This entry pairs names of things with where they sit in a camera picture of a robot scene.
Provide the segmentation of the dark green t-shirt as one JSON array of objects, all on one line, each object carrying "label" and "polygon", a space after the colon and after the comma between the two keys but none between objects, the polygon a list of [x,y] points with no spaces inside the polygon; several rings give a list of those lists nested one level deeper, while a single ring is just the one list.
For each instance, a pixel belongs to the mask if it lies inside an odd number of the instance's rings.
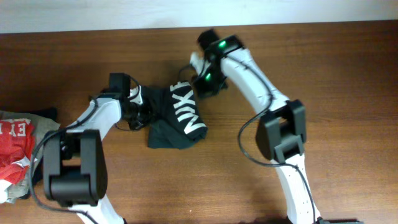
[{"label": "dark green t-shirt", "polygon": [[188,149],[206,138],[208,127],[201,118],[195,94],[187,81],[165,88],[142,87],[152,106],[148,147]]}]

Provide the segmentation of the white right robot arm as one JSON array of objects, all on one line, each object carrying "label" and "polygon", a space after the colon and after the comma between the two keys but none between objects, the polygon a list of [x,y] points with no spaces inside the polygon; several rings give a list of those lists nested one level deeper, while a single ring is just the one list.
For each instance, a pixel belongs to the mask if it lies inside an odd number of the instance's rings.
[{"label": "white right robot arm", "polygon": [[227,87],[226,80],[238,87],[255,112],[238,137],[257,121],[256,144],[267,162],[253,158],[245,149],[242,153],[260,166],[276,169],[291,223],[317,223],[321,215],[305,171],[304,105],[300,100],[290,100],[269,81],[236,35],[222,39],[210,29],[201,33],[197,42],[203,56],[192,53],[190,63],[197,72],[192,81],[198,96],[217,95]]}]

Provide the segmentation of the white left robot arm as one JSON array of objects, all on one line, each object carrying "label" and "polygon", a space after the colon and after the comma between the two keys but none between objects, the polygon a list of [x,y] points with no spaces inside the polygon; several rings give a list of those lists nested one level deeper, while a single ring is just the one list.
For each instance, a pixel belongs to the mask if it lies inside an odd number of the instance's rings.
[{"label": "white left robot arm", "polygon": [[108,196],[108,171],[102,141],[120,120],[132,129],[143,123],[142,87],[112,87],[95,98],[71,125],[47,135],[42,143],[44,192],[59,204],[58,212],[74,213],[84,223],[125,223]]}]

